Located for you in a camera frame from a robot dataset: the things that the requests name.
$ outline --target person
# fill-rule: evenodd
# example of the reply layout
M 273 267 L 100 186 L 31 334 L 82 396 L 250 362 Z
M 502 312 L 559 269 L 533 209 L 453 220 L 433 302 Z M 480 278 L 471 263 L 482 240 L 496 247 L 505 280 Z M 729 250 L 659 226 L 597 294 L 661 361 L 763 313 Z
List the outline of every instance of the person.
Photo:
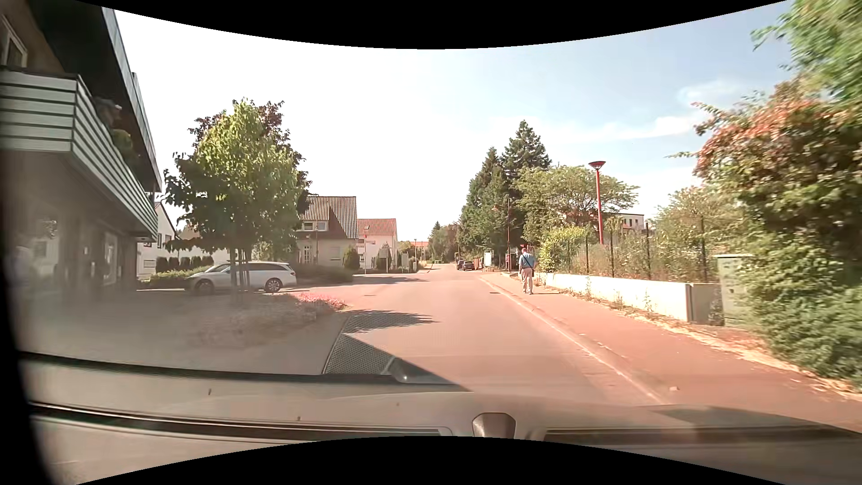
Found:
M 533 294 L 533 270 L 536 259 L 527 252 L 527 247 L 521 249 L 521 257 L 518 258 L 518 267 L 521 269 L 521 279 L 524 285 L 524 293 Z

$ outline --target street lamp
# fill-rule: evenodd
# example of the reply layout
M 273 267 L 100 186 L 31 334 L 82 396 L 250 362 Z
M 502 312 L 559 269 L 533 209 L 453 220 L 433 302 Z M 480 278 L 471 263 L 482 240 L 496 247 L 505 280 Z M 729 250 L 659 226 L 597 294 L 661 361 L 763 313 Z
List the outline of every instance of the street lamp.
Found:
M 604 244 L 604 231 L 602 228 L 602 186 L 598 181 L 598 171 L 604 165 L 603 161 L 591 161 L 590 167 L 596 169 L 596 202 L 598 205 L 598 243 Z
M 511 264 L 512 255 L 510 252 L 511 251 L 510 248 L 512 247 L 512 244 L 509 241 L 509 217 L 512 215 L 512 208 L 510 206 L 510 202 L 511 202 L 511 200 L 509 199 L 509 195 L 506 194 L 506 271 L 512 270 L 512 264 Z M 492 211 L 498 211 L 497 204 L 494 204 L 494 206 L 491 207 L 490 209 Z

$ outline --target roof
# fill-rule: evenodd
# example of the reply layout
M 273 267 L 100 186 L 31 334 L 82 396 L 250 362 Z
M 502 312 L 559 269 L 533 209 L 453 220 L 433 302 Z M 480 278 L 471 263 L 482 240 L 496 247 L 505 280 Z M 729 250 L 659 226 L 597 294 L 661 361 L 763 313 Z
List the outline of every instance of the roof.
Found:
M 397 227 L 395 219 L 356 219 L 360 234 L 373 236 L 395 236 Z
M 177 226 L 173 225 L 173 221 L 171 220 L 171 216 L 167 215 L 167 209 L 165 208 L 165 205 L 162 204 L 161 202 L 156 202 L 154 209 L 156 212 L 161 210 L 162 213 L 165 214 L 165 219 L 167 219 L 167 222 L 171 225 L 171 230 L 173 231 L 173 235 L 175 237 L 179 237 L 179 233 L 177 233 Z
M 303 221 L 328 221 L 332 212 L 347 239 L 359 239 L 359 231 L 356 228 L 356 196 L 309 195 L 308 201 L 309 208 L 300 217 Z

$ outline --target leaves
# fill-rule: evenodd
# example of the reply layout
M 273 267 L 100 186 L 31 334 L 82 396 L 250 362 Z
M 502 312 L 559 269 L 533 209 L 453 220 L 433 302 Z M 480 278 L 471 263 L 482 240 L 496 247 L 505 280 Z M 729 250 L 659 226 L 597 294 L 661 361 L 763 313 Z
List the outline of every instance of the leaves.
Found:
M 179 219 L 200 234 L 172 241 L 177 248 L 194 244 L 212 252 L 293 237 L 302 190 L 298 154 L 252 102 L 234 102 L 233 108 L 232 114 L 199 118 L 191 130 L 194 154 L 176 157 L 179 176 L 166 171 L 166 202 L 183 208 Z

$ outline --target balcony railing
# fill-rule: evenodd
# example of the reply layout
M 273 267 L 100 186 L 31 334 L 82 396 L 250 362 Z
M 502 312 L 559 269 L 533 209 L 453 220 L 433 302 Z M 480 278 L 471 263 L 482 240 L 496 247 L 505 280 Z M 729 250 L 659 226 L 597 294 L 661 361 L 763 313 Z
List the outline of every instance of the balcony railing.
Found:
M 0 148 L 70 154 L 155 237 L 155 209 L 91 100 L 77 76 L 0 71 Z

